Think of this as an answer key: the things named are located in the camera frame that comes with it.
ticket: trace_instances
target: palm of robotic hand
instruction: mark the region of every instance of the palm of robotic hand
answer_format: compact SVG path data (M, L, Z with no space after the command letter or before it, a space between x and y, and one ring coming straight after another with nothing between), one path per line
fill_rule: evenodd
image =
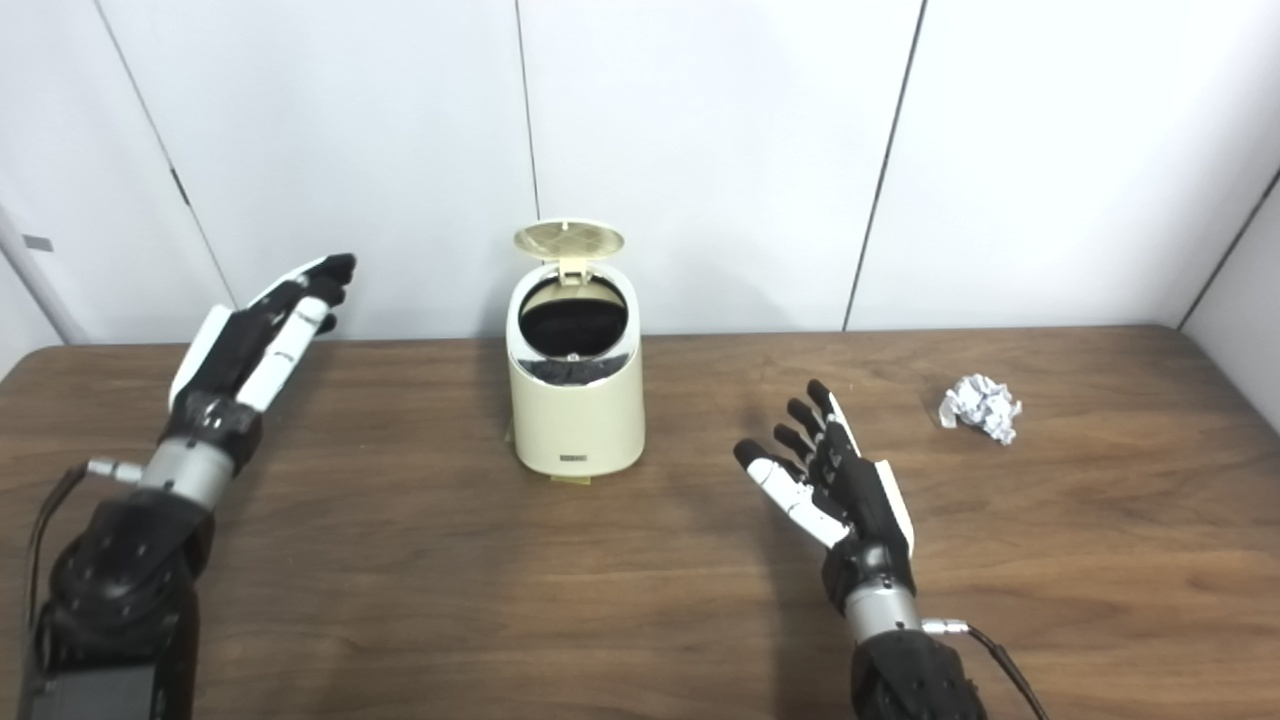
M823 584L841 614L849 594L867 580L884 578L914 593L914 530L892 469L861 456L826 386L809 380L806 391L815 409L797 398L787 402L787 414L804 433L785 424L773 430L799 464L754 439L739 442L735 457L792 521L828 548Z

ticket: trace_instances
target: robotic hand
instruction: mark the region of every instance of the robotic hand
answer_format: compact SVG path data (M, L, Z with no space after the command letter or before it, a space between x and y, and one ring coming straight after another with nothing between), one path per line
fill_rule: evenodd
M804 429L773 436L800 464L744 439L733 455L760 489L805 532L823 543L827 597L852 632L852 705L860 720L984 720L977 687L955 650L931 635L968 633L987 646L1037 717L1047 720L1025 679L1002 647L960 620L922 620L915 609L911 519L887 461L858 450L836 397L810 380L809 398L787 404Z
M91 460L45 501L28 547L28 633L19 720L191 717L200 618L195 582L214 537L214 507L253 456L262 413L330 310L346 297L353 255L297 268L243 310L215 306L183 357L169 420L151 461ZM87 474L133 486L97 506L54 562L36 610L40 539Z

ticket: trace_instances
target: trash can lid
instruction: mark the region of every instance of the trash can lid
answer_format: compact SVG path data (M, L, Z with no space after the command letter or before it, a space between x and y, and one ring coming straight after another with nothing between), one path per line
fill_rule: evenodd
M543 220L516 233L516 247L539 260L599 260L622 250L622 234L593 220Z

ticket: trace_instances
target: wire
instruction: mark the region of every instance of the wire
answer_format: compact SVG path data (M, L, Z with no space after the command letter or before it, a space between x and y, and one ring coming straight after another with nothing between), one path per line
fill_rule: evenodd
M969 637L980 642L982 646L987 648L987 652L991 653L996 665L1000 665L1000 669L1005 671L1005 675L1009 675L1014 687L1018 688L1018 692L1023 693L1023 697L1027 698L1027 702L1032 706L1032 712L1036 714L1036 717L1038 720L1048 720L1048 712L1044 712L1044 706L1041 705L1039 700L1036 697L1036 691L1032 689L1032 684L1028 683L1027 678L1024 678L1021 671L1018 670L1018 665L1014 664L1014 659L1010 657L1005 646L996 643L996 641L991 639L986 633L973 625L968 626L968 632Z
M45 539L45 527L67 496L84 479L87 471L87 464L68 469L54 489L49 491L45 502L40 505L40 511L36 512L36 524L31 528L31 539L27 541L27 602L22 609L22 626L26 632L23 652L35 642L36 605L40 598L40 544Z

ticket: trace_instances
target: trash can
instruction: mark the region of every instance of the trash can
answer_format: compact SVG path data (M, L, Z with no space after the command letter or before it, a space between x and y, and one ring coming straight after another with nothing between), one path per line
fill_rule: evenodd
M534 471L617 473L644 450L639 305L627 278L600 263L622 245L589 220L516 233L516 247L543 261L516 283L507 310L516 455Z

